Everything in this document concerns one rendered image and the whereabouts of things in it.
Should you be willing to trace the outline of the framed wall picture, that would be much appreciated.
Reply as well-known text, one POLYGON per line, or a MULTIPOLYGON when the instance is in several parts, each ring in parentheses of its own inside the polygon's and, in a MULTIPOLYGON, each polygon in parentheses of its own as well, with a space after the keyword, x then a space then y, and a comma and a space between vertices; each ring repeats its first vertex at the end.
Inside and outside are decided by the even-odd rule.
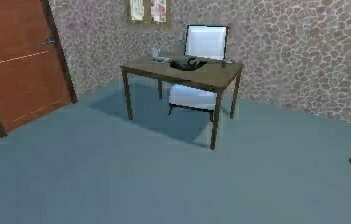
POLYGON ((169 28, 171 0, 125 0, 127 22, 143 27, 169 28))

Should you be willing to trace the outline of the white chair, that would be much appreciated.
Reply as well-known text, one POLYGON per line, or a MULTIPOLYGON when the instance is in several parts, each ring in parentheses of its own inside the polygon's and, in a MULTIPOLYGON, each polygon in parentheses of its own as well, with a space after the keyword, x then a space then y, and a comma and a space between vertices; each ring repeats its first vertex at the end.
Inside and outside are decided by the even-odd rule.
MULTIPOLYGON (((185 56, 198 60, 224 60, 228 27, 209 25, 188 25, 185 56)), ((169 112, 175 107, 208 112, 213 121, 216 94, 197 88, 174 84, 169 93, 169 112)))

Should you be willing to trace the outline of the black bowl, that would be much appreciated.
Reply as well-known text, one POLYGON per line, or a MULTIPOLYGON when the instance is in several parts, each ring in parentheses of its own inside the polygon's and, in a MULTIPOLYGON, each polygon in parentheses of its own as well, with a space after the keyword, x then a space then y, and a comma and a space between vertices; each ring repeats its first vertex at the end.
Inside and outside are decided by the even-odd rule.
POLYGON ((171 60, 170 67, 181 71, 195 71, 203 67, 206 61, 198 60, 196 57, 189 57, 182 60, 171 60))

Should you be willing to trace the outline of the brown wooden room door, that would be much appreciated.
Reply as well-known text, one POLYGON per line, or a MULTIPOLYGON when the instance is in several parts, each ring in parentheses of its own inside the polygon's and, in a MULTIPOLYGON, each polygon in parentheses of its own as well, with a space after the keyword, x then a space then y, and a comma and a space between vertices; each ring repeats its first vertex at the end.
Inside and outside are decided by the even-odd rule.
POLYGON ((0 137, 76 101, 49 0, 0 0, 0 137))

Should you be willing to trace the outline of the brown wooden table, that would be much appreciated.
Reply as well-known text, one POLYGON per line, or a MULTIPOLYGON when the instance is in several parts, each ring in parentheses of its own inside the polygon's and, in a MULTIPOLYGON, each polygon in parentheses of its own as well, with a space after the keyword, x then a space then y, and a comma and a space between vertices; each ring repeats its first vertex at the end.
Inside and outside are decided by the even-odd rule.
MULTIPOLYGON (((167 52, 163 57, 171 60, 186 59, 184 55, 175 55, 173 52, 167 52)), ((221 67, 221 61, 217 59, 208 59, 207 63, 196 71, 181 71, 170 67, 168 63, 154 63, 149 55, 140 56, 131 61, 125 62, 120 66, 121 75, 124 84, 124 93, 127 107, 128 119, 133 119, 133 111, 131 105, 130 88, 128 75, 137 75, 155 79, 158 84, 159 98, 163 98, 163 83, 180 84, 187 87, 197 88, 216 94, 215 109, 212 122, 212 132, 210 140, 210 149, 216 147, 217 133, 220 120, 220 112, 222 110, 223 93, 228 89, 232 82, 235 82, 231 108, 229 116, 234 117, 236 102, 238 99, 238 91, 241 80, 241 73, 244 68, 242 62, 228 63, 226 60, 226 68, 221 67)))

